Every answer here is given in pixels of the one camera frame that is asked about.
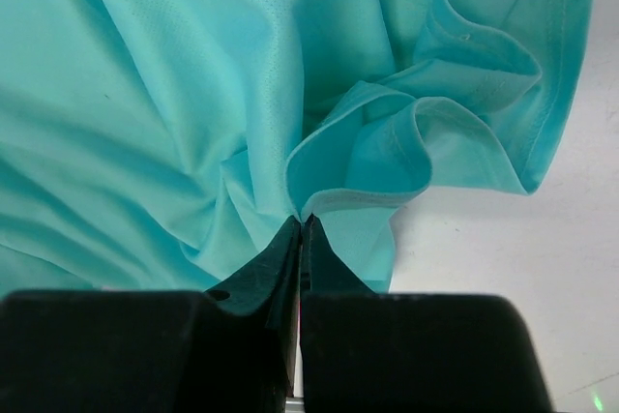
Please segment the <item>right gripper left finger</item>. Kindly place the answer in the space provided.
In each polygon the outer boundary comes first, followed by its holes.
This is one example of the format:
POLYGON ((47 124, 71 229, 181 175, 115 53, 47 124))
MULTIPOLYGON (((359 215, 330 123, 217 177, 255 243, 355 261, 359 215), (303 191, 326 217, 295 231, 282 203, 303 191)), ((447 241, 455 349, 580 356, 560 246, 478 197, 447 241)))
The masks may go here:
POLYGON ((281 412, 301 226, 205 291, 18 291, 1 302, 5 412, 281 412))

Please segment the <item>teal t shirt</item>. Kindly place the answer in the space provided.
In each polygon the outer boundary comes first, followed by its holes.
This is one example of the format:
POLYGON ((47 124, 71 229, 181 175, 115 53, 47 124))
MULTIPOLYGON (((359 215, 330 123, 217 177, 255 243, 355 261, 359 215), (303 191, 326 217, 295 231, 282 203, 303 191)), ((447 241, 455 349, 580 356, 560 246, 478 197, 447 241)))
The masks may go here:
POLYGON ((429 186, 528 194, 592 0, 1 0, 1 290, 207 289, 318 216, 372 289, 429 186))

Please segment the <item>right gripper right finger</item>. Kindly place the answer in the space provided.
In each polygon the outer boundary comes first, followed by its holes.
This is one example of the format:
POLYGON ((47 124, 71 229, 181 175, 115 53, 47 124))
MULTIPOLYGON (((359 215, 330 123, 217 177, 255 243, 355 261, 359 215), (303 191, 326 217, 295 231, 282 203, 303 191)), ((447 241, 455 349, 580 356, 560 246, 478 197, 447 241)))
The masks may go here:
POLYGON ((527 326, 495 295, 377 293, 303 228, 300 343, 308 412, 549 412, 527 326))

